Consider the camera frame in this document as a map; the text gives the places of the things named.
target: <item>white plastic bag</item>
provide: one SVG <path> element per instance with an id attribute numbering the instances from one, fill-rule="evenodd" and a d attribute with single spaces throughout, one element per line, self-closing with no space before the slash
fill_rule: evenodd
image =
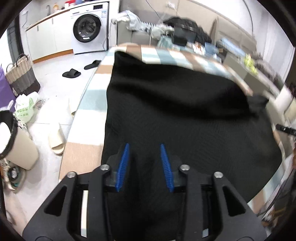
<path id="1" fill-rule="evenodd" d="M 39 95 L 37 92 L 32 92 L 29 95 L 19 95 L 15 102 L 15 116 L 27 123 L 34 115 L 34 106 L 39 100 Z"/>

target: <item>wooden baseboard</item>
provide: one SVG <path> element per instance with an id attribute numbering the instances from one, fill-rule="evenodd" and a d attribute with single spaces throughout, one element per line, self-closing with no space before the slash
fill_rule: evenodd
<path id="1" fill-rule="evenodd" d="M 58 52 L 58 53 L 53 53 L 51 55 L 35 59 L 35 60 L 33 60 L 33 63 L 36 64 L 36 63 L 42 62 L 44 60 L 48 60 L 48 59 L 51 59 L 51 58 L 55 58 L 55 57 L 59 57 L 59 56 L 67 55 L 67 54 L 72 54 L 72 53 L 73 53 L 73 49 L 65 50 L 65 51 Z"/>

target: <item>screw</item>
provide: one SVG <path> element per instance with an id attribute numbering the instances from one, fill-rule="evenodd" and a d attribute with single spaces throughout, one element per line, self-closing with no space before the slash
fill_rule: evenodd
<path id="1" fill-rule="evenodd" d="M 223 177 L 223 173 L 222 173 L 222 172 L 215 172 L 215 173 L 214 173 L 214 176 L 215 176 L 216 178 L 221 178 L 221 177 Z"/>
<path id="2" fill-rule="evenodd" d="M 76 172 L 68 172 L 67 177 L 68 178 L 73 178 L 76 176 Z"/>
<path id="3" fill-rule="evenodd" d="M 188 171 L 188 170 L 190 169 L 190 166 L 188 166 L 188 165 L 186 165 L 186 164 L 182 164 L 182 165 L 180 166 L 180 169 L 181 169 L 182 171 Z"/>
<path id="4" fill-rule="evenodd" d="M 101 165 L 101 166 L 100 166 L 100 169 L 101 169 L 102 171 L 107 171 L 107 170 L 109 170 L 109 168 L 110 168 L 110 166 L 107 165 L 107 164 L 104 164 L 104 165 Z"/>

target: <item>bag handle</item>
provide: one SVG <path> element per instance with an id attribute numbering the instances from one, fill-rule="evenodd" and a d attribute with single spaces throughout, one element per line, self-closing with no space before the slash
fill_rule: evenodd
<path id="1" fill-rule="evenodd" d="M 24 53 L 21 53 L 21 54 L 18 56 L 17 61 L 16 61 L 16 63 L 15 63 L 17 67 L 18 67 L 18 65 L 17 65 L 18 60 L 19 60 L 21 57 L 24 57 L 24 56 L 26 56 Z"/>
<path id="2" fill-rule="evenodd" d="M 10 63 L 10 64 L 7 65 L 7 67 L 6 67 L 6 74 L 7 74 L 8 66 L 11 65 L 11 64 L 12 64 L 12 66 L 13 66 L 13 63 Z"/>

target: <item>washing machine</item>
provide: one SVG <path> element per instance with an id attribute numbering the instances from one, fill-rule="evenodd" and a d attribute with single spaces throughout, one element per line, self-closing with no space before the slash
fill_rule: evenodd
<path id="1" fill-rule="evenodd" d="M 76 7 L 70 15 L 74 54 L 108 50 L 109 2 Z"/>

